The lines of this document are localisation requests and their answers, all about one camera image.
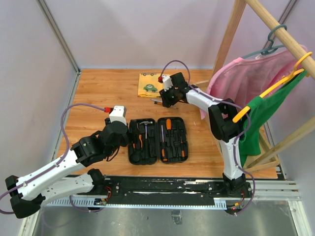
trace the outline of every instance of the cable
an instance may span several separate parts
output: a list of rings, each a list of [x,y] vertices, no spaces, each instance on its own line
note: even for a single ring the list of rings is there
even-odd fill
[[[226,105],[230,105],[230,106],[236,107],[236,108],[238,108],[238,109],[240,109],[240,110],[242,109],[242,107],[240,107],[240,106],[238,106],[238,105],[236,105],[236,104],[234,104],[234,103],[215,99],[215,98],[209,96],[208,94],[206,94],[205,92],[199,91],[199,90],[197,90],[196,88],[194,88],[192,85],[190,85],[190,71],[189,71],[188,67],[186,66],[186,64],[183,63],[183,62],[180,61],[180,60],[171,60],[169,63],[167,63],[167,64],[165,65],[165,67],[163,68],[163,70],[161,71],[160,77],[163,75],[163,73],[164,73],[165,69],[167,68],[167,66],[168,66],[170,63],[173,63],[173,62],[179,62],[179,63],[181,63],[181,64],[186,68],[187,73],[188,73],[188,81],[187,81],[187,84],[188,84],[188,86],[189,86],[192,90],[194,90],[195,92],[201,94],[202,96],[204,96],[204,97],[206,97],[206,98],[208,98],[208,99],[210,99],[210,100],[212,100],[212,101],[214,101],[214,102],[218,102],[218,103],[223,103],[223,104],[226,104]],[[239,138],[240,138],[243,134],[245,134],[245,133],[248,131],[248,129],[249,129],[250,126],[251,126],[251,118],[250,118],[250,116],[248,115],[248,113],[246,113],[246,117],[247,117],[247,119],[248,119],[248,124],[247,124],[246,128],[245,128],[238,136],[236,136],[236,138],[234,139],[234,142],[233,142],[233,158],[234,158],[235,166],[237,166],[237,168],[238,168],[240,171],[242,171],[243,173],[249,175],[249,176],[252,178],[252,196],[251,196],[249,202],[246,204],[246,206],[245,206],[242,210],[240,210],[236,215],[239,215],[240,213],[244,212],[244,210],[252,203],[252,200],[253,200],[254,195],[255,195],[255,190],[256,190],[256,183],[255,183],[254,176],[253,176],[251,173],[245,171],[245,170],[238,164],[238,162],[237,162],[237,160],[236,160],[236,142],[239,140]]]
[[[241,193],[242,193],[242,195],[243,195],[242,200],[240,200],[240,201],[237,202],[237,203],[234,203],[233,205],[226,205],[226,207],[227,207],[227,208],[233,208],[233,207],[236,207],[236,206],[240,205],[241,203],[243,203],[243,206],[244,206],[245,193],[244,193],[243,190],[241,190]]]
[[[82,212],[99,212],[99,211],[103,210],[103,208],[100,208],[100,209],[97,209],[97,210],[84,210],[84,209],[80,209],[79,207],[77,207],[77,206],[73,203],[72,195],[69,196],[69,200],[70,200],[70,204],[71,204],[74,208],[76,208],[77,210],[82,211]]]
[[[119,152],[119,148],[120,148],[120,146],[118,146],[115,155],[114,155],[112,158],[110,158],[110,160],[108,160],[108,158],[110,157],[110,156],[108,156],[108,157],[106,158],[106,161],[112,161],[112,160],[115,158],[115,156],[117,156],[117,154],[118,154],[118,152]]]
[[[92,108],[95,108],[95,109],[98,109],[98,110],[101,110],[101,111],[105,111],[104,108],[101,108],[101,107],[98,107],[98,106],[94,106],[94,105],[91,105],[91,104],[88,104],[88,103],[75,103],[75,104],[72,104],[72,105],[68,106],[68,107],[64,110],[63,114],[61,115],[61,119],[60,119],[61,131],[62,131],[62,133],[63,133],[63,135],[64,135],[64,139],[65,139],[65,142],[66,142],[66,148],[65,148],[65,151],[64,151],[63,155],[61,156],[60,160],[56,162],[56,165],[53,165],[53,166],[49,167],[48,169],[46,169],[46,170],[44,170],[43,172],[41,172],[41,173],[35,175],[34,177],[30,178],[29,180],[25,181],[24,183],[21,183],[21,184],[15,186],[14,188],[11,188],[10,190],[8,190],[8,191],[6,191],[5,193],[3,193],[3,194],[0,196],[0,201],[1,201],[2,198],[4,198],[6,195],[8,195],[9,193],[11,193],[11,192],[13,192],[13,191],[19,189],[19,188],[22,187],[24,184],[29,184],[29,183],[32,182],[33,180],[35,180],[35,179],[41,177],[42,175],[48,173],[49,171],[51,171],[52,169],[54,169],[56,166],[58,166],[58,165],[65,159],[65,157],[66,157],[67,154],[68,154],[70,144],[69,144],[68,136],[67,136],[67,134],[65,133],[65,130],[64,130],[64,127],[63,127],[64,117],[65,117],[67,111],[68,111],[70,108],[75,107],[75,106],[81,106],[81,105],[82,105],[82,106],[92,107]],[[4,211],[4,210],[1,210],[1,209],[0,209],[0,213],[1,213],[1,214],[5,214],[5,215],[14,214],[13,211]]]
[[[108,202],[108,200],[112,196],[112,189],[108,186],[106,186],[105,188],[107,189],[107,202]]]

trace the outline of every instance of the car print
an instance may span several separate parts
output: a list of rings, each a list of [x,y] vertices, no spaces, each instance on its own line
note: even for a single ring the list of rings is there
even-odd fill
[[[154,85],[150,85],[150,84],[146,85],[143,89],[147,92],[149,92],[149,91],[157,92],[158,91],[158,89],[156,87],[154,87]]]

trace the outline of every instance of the clothes hanger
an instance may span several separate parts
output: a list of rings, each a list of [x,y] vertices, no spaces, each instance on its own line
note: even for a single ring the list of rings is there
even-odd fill
[[[298,62],[294,65],[293,67],[293,71],[288,75],[288,76],[283,76],[282,79],[278,82],[276,82],[274,85],[270,86],[266,91],[264,91],[261,95],[259,95],[259,97],[263,98],[265,97],[267,94],[269,94],[271,91],[273,91],[274,89],[276,89],[277,87],[279,87],[280,85],[283,85],[287,82],[289,82],[291,79],[294,78],[294,76],[302,73],[305,69],[297,69],[298,65],[308,56],[310,56],[312,54],[312,52],[308,52],[306,53],[304,56],[301,57],[301,59],[298,60]],[[251,108],[249,106],[244,107],[234,118],[233,118],[233,122],[236,123],[238,122]]]
[[[274,40],[271,39],[271,36],[272,34],[279,28],[283,27],[285,30],[287,30],[287,26],[286,25],[278,25],[276,27],[274,27],[270,33],[268,34],[268,41],[270,42],[270,45],[268,48],[265,48],[265,49],[261,49],[259,51],[256,51],[256,52],[253,52],[253,53],[250,53],[250,54],[247,54],[245,56],[242,57],[242,59],[246,59],[246,58],[249,58],[251,56],[254,56],[256,54],[262,54],[263,56],[266,56],[266,55],[269,55],[269,54],[272,54],[274,53],[278,48],[283,48],[284,45],[278,45],[278,46],[274,46],[272,47],[272,45],[274,44]]]

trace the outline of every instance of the yellow towel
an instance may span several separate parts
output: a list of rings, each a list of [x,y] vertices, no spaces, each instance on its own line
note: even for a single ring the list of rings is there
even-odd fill
[[[159,92],[163,84],[158,82],[159,74],[139,74],[139,97],[160,97]]]

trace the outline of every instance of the white wall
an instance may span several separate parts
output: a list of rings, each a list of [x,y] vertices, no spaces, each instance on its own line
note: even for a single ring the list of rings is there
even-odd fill
[[[0,192],[51,160],[75,73],[34,0],[0,0]],[[11,211],[9,197],[0,208]],[[0,214],[1,235],[22,220]]]
[[[81,68],[212,68],[234,0],[46,0]],[[262,0],[279,18],[288,0]],[[247,6],[227,62],[259,50],[269,29]]]
[[[300,44],[315,52],[315,2],[302,0],[287,21],[287,31]],[[270,120],[275,143],[315,116],[315,81],[306,77],[293,90]],[[315,132],[279,154],[286,177],[296,181],[309,223],[315,234]]]

